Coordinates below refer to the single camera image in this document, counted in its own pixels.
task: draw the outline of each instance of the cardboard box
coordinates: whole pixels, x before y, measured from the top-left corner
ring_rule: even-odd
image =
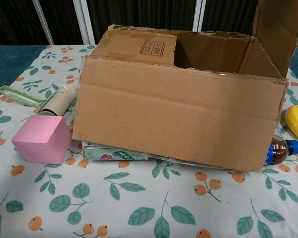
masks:
[[[260,0],[252,36],[109,26],[84,64],[73,139],[259,171],[297,41],[298,0]]]

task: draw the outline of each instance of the printed label on box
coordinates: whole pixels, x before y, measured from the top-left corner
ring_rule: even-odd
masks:
[[[165,42],[145,41],[143,47],[140,50],[140,54],[162,57],[164,46]]]

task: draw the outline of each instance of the table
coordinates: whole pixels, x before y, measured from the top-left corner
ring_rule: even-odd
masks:
[[[11,86],[40,99],[77,87],[94,48],[48,46]],[[287,78],[284,109],[298,104],[298,79],[291,71]],[[36,112],[0,96],[1,237],[298,237],[298,156],[260,173],[160,160],[88,163],[73,141],[64,163],[32,164],[11,139]],[[64,116],[70,129],[74,112],[75,103]],[[277,131],[294,138],[283,120]]]

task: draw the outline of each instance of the bottle label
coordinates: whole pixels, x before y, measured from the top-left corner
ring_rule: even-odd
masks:
[[[273,148],[273,145],[270,145],[264,165],[270,165],[271,162],[273,161],[273,157],[274,157],[274,148]]]

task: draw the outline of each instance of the pink wooden block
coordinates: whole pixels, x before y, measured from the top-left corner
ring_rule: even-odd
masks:
[[[31,116],[12,143],[28,162],[60,164],[72,141],[63,117]]]

